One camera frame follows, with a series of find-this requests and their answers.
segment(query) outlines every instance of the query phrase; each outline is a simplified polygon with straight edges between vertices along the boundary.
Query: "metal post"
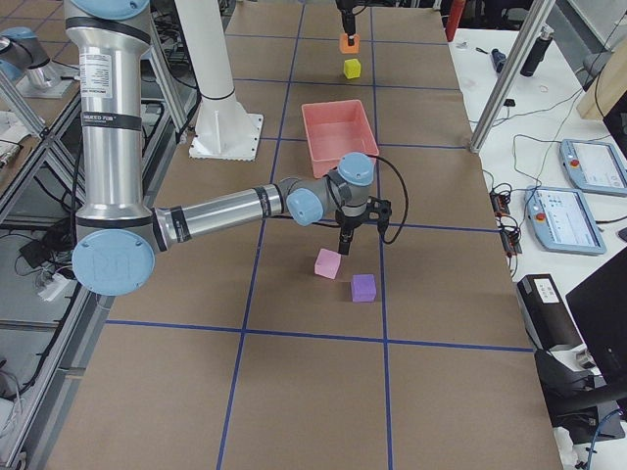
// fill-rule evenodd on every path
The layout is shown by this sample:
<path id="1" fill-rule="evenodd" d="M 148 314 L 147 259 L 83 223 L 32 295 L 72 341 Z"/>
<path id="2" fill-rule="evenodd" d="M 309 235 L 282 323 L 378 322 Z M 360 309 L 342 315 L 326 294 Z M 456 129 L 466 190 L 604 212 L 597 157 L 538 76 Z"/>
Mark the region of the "metal post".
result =
<path id="1" fill-rule="evenodd" d="M 11 108 L 28 132 L 41 138 L 45 125 L 24 100 L 13 82 L 0 69 L 0 98 Z"/>
<path id="2" fill-rule="evenodd" d="M 187 117 L 183 109 L 183 105 L 180 101 L 180 97 L 176 93 L 176 87 L 174 80 L 172 80 L 169 74 L 168 63 L 164 56 L 164 50 L 161 46 L 161 40 L 159 39 L 159 33 L 155 27 L 155 22 L 150 19 L 150 35 L 152 36 L 152 44 L 150 47 L 150 64 L 155 72 L 155 78 L 161 88 L 161 92 L 164 95 L 168 110 L 176 126 L 176 130 L 184 130 Z"/>
<path id="3" fill-rule="evenodd" d="M 506 66 L 499 75 L 497 84 L 492 90 L 490 98 L 486 103 L 486 107 L 481 114 L 481 118 L 470 139 L 470 152 L 478 154 L 481 147 L 488 138 L 488 134 L 492 129 L 501 107 L 507 97 L 507 93 L 511 89 L 516 77 L 520 73 L 522 64 L 527 59 L 529 52 L 540 33 L 540 28 L 545 23 L 551 8 L 555 4 L 555 0 L 535 0 L 531 5 L 529 14 L 522 25 L 522 29 L 518 33 L 518 37 L 511 47 Z"/>

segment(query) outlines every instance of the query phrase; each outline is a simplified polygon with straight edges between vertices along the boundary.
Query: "blue joint cap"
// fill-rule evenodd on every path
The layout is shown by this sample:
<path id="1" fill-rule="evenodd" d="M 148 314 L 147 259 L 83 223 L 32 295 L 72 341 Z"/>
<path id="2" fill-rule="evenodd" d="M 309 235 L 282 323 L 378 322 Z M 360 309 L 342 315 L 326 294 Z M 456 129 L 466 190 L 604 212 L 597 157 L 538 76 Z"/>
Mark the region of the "blue joint cap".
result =
<path id="1" fill-rule="evenodd" d="M 2 70 L 11 81 L 15 81 L 23 75 L 20 69 L 7 61 L 0 61 L 0 70 Z"/>
<path id="2" fill-rule="evenodd" d="M 6 36 L 9 39 L 36 39 L 37 36 L 32 29 L 25 26 L 16 26 L 0 31 L 0 36 Z"/>
<path id="3" fill-rule="evenodd" d="M 303 226 L 318 222 L 324 215 L 321 200 L 305 188 L 299 188 L 287 197 L 287 209 L 296 223 Z"/>
<path id="4" fill-rule="evenodd" d="M 351 152 L 342 157 L 337 171 L 348 183 L 355 186 L 369 186 L 374 181 L 374 164 L 361 152 Z"/>
<path id="5" fill-rule="evenodd" d="M 148 242 L 116 228 L 90 233 L 72 254 L 78 282 L 103 296 L 122 296 L 139 289 L 154 267 L 155 253 Z"/>
<path id="6" fill-rule="evenodd" d="M 92 17 L 120 22 L 136 17 L 150 4 L 150 0 L 71 0 Z"/>

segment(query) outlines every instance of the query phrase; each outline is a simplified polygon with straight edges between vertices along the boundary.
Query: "black cylinder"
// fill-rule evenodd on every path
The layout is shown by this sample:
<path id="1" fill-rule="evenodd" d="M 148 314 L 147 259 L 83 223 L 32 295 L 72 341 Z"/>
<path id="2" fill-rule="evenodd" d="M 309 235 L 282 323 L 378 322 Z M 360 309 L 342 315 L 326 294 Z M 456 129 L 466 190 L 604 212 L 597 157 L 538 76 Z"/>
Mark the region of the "black cylinder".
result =
<path id="1" fill-rule="evenodd" d="M 536 39 L 535 44 L 531 48 L 531 52 L 527 57 L 527 60 L 520 70 L 520 74 L 524 76 L 531 76 L 534 74 L 538 65 L 545 59 L 545 53 L 549 48 L 549 45 L 553 42 L 553 34 L 551 32 L 542 31 L 542 34 Z"/>

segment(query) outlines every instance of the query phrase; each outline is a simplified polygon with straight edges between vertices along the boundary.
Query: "computer monitor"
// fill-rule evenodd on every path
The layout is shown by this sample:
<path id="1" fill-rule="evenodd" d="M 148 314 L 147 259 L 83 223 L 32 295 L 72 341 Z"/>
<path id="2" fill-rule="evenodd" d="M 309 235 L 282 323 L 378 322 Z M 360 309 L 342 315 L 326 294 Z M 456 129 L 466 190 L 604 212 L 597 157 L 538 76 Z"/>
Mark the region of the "computer monitor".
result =
<path id="1" fill-rule="evenodd" d="M 602 376 L 627 411 L 627 249 L 568 293 L 566 302 Z"/>

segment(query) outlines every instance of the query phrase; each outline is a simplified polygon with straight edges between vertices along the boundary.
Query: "white table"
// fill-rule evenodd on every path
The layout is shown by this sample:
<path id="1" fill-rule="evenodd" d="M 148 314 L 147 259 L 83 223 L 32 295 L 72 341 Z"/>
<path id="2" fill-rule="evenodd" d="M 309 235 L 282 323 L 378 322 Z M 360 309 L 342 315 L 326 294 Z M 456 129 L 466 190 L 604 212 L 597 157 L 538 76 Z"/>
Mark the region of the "white table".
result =
<path id="1" fill-rule="evenodd" d="M 498 48 L 508 54 L 516 34 L 514 31 L 459 29 L 455 40 L 450 44 L 459 86 L 472 127 L 479 120 L 498 78 L 492 67 L 490 56 L 476 51 L 475 48 L 479 47 L 488 52 Z M 514 170 L 512 142 L 516 134 L 557 141 L 565 138 L 587 140 L 604 137 L 600 141 L 613 142 L 602 122 L 583 120 L 577 114 L 574 107 L 582 98 L 583 92 L 551 111 L 514 117 L 551 108 L 578 90 L 581 90 L 579 81 L 555 43 L 550 46 L 545 60 L 538 66 L 532 77 L 522 75 L 518 77 L 508 94 L 509 98 L 515 100 L 515 107 L 510 109 L 510 115 L 513 118 L 492 129 L 480 152 L 482 165 L 494 175 L 495 184 L 506 182 L 514 189 L 535 185 L 533 179 Z M 564 122 L 561 131 L 557 133 L 573 103 L 572 112 Z M 506 116 L 504 108 L 499 117 L 505 118 Z M 533 176 L 538 175 L 542 169 L 540 180 L 544 186 L 572 187 L 559 158 L 558 144 L 539 143 L 518 137 L 516 138 L 516 155 L 518 169 Z M 490 188 L 492 181 L 489 175 L 486 175 L 486 183 Z M 616 235 L 619 229 L 627 226 L 627 220 L 625 220 L 602 226 L 603 240 L 607 246 L 607 253 L 604 255 L 566 255 L 548 252 L 536 239 L 529 222 L 523 220 L 526 198 L 528 194 L 524 191 L 515 191 L 509 204 L 511 214 L 522 228 L 520 242 L 522 255 L 517 257 L 518 266 L 513 277 L 514 282 L 526 274 L 548 272 L 564 297 L 582 280 L 627 246 Z M 596 220 L 615 219 L 627 215 L 627 199 L 586 194 L 586 200 Z M 573 356 L 574 352 L 567 352 L 563 353 L 560 359 L 576 367 Z M 587 452 L 584 447 L 577 446 L 576 449 L 580 459 L 586 461 Z M 599 453 L 593 460 L 595 470 L 624 470 L 627 466 L 627 440 L 599 443 L 596 449 Z"/>

